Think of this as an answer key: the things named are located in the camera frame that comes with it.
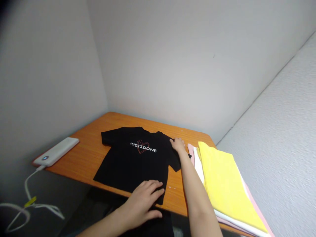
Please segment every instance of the charging cable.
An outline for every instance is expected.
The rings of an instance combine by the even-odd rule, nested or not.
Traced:
[[[27,204],[24,205],[24,208],[18,206],[18,205],[15,205],[15,204],[12,204],[12,203],[0,203],[0,207],[10,207],[10,208],[13,208],[13,209],[16,209],[17,211],[19,211],[19,213],[15,216],[15,218],[13,219],[13,221],[8,225],[8,227],[6,228],[5,232],[6,233],[9,233],[9,232],[13,232],[13,231],[16,231],[20,228],[22,228],[23,226],[25,226],[30,218],[31,218],[31,214],[28,210],[26,210],[26,208],[29,208],[29,207],[34,207],[34,208],[47,208],[48,210],[50,210],[52,213],[54,213],[56,216],[58,216],[59,218],[61,219],[65,219],[65,217],[63,216],[62,212],[59,210],[58,207],[56,206],[53,206],[53,205],[47,205],[47,204],[36,204],[35,203],[35,200],[36,198],[31,198],[31,194],[29,192],[29,189],[27,187],[27,181],[34,175],[36,174],[38,171],[41,171],[42,169],[44,169],[46,166],[42,165],[40,167],[38,167],[35,172],[33,174],[31,174],[29,177],[27,177],[27,179],[24,181],[24,189],[25,189],[25,192],[26,192],[26,195],[27,195],[27,198],[29,200],[29,202]],[[25,215],[25,222],[14,228],[14,229],[10,229],[10,227],[13,225],[13,223],[16,221],[16,219],[20,216],[20,214],[24,214]]]

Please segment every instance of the white power bank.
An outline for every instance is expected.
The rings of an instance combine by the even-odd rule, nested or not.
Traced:
[[[50,148],[47,152],[34,160],[34,163],[37,165],[52,166],[75,145],[77,145],[78,142],[79,139],[77,138],[65,138],[56,146]]]

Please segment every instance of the yellow shirt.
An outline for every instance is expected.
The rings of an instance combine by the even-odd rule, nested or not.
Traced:
[[[246,196],[241,177],[231,154],[198,142],[204,172],[204,186],[217,211],[265,233],[263,222]]]

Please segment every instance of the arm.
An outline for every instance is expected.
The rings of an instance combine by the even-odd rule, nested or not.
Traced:
[[[157,180],[142,182],[134,190],[126,203],[84,230],[78,237],[116,237],[140,226],[150,219],[162,218],[160,211],[148,211],[154,202],[164,193],[164,189],[155,191],[161,186],[162,182],[158,182]]]
[[[180,157],[192,237],[223,237],[210,199],[185,150],[184,141],[175,138],[170,142]]]

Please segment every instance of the white cable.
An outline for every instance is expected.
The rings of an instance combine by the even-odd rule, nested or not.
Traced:
[[[19,213],[16,215],[16,217],[13,219],[13,221],[8,225],[8,227],[6,228],[5,232],[9,233],[9,232],[12,232],[12,231],[16,231],[16,230],[22,228],[23,226],[25,226],[29,222],[31,214],[27,210],[25,210],[24,208],[19,207],[18,205],[15,205],[15,204],[12,204],[12,203],[0,203],[0,207],[1,206],[2,207],[11,207],[11,208],[16,209],[16,210],[19,211]],[[15,222],[15,220],[19,217],[19,215],[21,213],[23,213],[25,215],[25,217],[26,217],[25,222],[22,225],[14,228],[12,230],[9,230],[11,225]]]
[[[28,176],[28,177],[26,178],[26,180],[24,181],[24,189],[25,189],[25,193],[26,193],[27,198],[28,198],[29,201],[30,201],[32,198],[31,198],[31,194],[30,194],[30,192],[29,192],[29,189],[28,189],[28,187],[27,187],[27,181],[28,181],[29,178],[32,177],[35,173],[37,173],[38,171],[41,171],[41,170],[44,169],[44,168],[45,168],[44,165],[38,167],[38,168],[34,171],[34,173],[31,174],[30,176]],[[11,223],[10,223],[10,224],[8,225],[8,227],[6,228],[6,230],[5,230],[6,233],[16,231],[16,230],[22,228],[23,226],[25,226],[25,225],[29,222],[30,217],[31,217],[31,214],[30,214],[29,211],[26,210],[26,208],[29,208],[29,207],[34,207],[34,208],[42,208],[42,207],[45,207],[45,208],[47,208],[48,210],[50,210],[52,213],[54,213],[56,216],[58,216],[59,218],[61,218],[61,219],[63,219],[63,220],[65,219],[65,217],[64,217],[64,215],[62,214],[62,212],[60,211],[60,209],[59,209],[58,207],[56,207],[56,206],[53,206],[53,205],[35,204],[35,202],[33,202],[31,205],[29,205],[29,206],[27,206],[27,207],[24,207],[24,208],[19,207],[18,205],[15,205],[15,204],[12,204],[12,203],[0,203],[0,207],[1,207],[1,206],[2,206],[2,207],[11,207],[11,208],[16,209],[16,210],[19,211],[19,213],[14,217],[14,219],[11,221]],[[26,217],[25,222],[24,222],[22,225],[20,225],[20,226],[18,226],[18,227],[16,227],[16,228],[10,230],[10,227],[13,225],[13,223],[14,223],[15,220],[20,216],[21,213],[23,213],[23,214],[25,215],[25,217]]]

